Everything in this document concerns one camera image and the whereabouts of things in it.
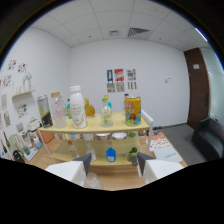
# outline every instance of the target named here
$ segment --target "cup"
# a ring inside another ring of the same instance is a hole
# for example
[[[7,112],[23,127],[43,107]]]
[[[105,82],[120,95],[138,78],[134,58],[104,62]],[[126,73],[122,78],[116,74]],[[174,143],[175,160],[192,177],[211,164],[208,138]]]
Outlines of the cup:
[[[88,173],[86,177],[86,185],[91,189],[102,190],[101,182],[95,173]]]
[[[94,140],[94,134],[83,134],[82,136],[83,136],[83,139],[85,141],[92,141],[92,140]]]

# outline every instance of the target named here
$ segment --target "door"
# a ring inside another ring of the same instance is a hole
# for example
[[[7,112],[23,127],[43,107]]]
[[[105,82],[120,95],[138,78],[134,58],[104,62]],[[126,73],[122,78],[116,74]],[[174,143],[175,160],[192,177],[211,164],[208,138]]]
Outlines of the door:
[[[197,121],[208,116],[209,82],[199,48],[184,52],[190,80],[190,105],[187,124],[195,129]]]

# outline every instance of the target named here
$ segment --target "chair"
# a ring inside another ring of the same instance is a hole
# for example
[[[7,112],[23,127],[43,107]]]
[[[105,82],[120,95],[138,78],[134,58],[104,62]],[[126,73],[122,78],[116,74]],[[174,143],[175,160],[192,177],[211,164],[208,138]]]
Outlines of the chair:
[[[224,127],[210,117],[199,120],[192,143],[208,161],[223,158]]]

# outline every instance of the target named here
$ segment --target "floor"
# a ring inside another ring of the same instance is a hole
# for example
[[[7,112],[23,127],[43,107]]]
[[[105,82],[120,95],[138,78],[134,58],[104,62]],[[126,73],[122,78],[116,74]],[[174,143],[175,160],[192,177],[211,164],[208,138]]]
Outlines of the floor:
[[[164,127],[162,132],[178,150],[188,166],[207,162],[204,156],[191,144],[194,129],[187,124]]]

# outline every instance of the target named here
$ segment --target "shelf board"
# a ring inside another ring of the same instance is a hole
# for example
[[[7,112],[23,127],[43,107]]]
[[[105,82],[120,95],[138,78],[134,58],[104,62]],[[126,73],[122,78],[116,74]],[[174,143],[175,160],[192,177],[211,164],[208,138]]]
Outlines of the shelf board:
[[[53,120],[53,126],[48,128],[40,128],[42,132],[53,133],[77,133],[77,134],[93,134],[93,133],[116,133],[116,132],[130,132],[130,131],[143,131],[149,130],[149,124],[141,117],[141,124],[138,126],[128,126],[125,124],[125,116],[123,112],[113,112],[113,126],[102,127],[100,114],[96,114],[94,118],[87,118],[88,126],[82,129],[74,128],[72,119],[66,117],[67,126],[64,128],[56,128]]]
[[[32,93],[32,92],[34,92],[34,91],[35,91],[35,89],[30,90],[30,91],[26,91],[26,92],[22,92],[22,93],[17,93],[17,94],[15,94],[15,95],[13,95],[12,98],[15,97],[15,96],[20,96],[20,95],[26,94],[26,93]]]
[[[116,150],[116,161],[108,162],[106,159],[106,150],[108,149],[108,141],[112,142],[112,148]],[[132,163],[127,161],[126,156],[132,147],[136,147],[138,151],[142,152],[142,147],[139,143],[138,138],[136,139],[124,139],[124,140],[95,140],[91,141],[91,145],[96,151],[97,159],[91,162],[91,166],[114,166],[114,165],[131,165]],[[79,156],[86,155],[86,141],[76,140],[72,141],[78,152]],[[60,159],[63,161],[72,161],[72,157],[68,151],[69,145],[68,141],[63,141],[61,145],[56,149],[52,154],[52,157],[55,159]]]

